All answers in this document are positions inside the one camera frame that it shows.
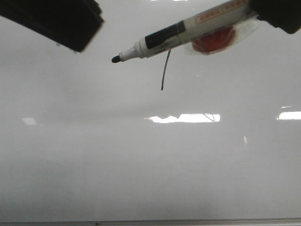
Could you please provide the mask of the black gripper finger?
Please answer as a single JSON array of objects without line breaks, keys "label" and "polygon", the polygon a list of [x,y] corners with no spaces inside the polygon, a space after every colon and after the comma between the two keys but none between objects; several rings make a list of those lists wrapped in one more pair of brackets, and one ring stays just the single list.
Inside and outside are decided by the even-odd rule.
[{"label": "black gripper finger", "polygon": [[69,49],[82,52],[101,29],[94,0],[2,0],[0,15]]},{"label": "black gripper finger", "polygon": [[295,34],[301,28],[300,0],[251,0],[250,8],[257,19],[265,21],[287,34]]}]

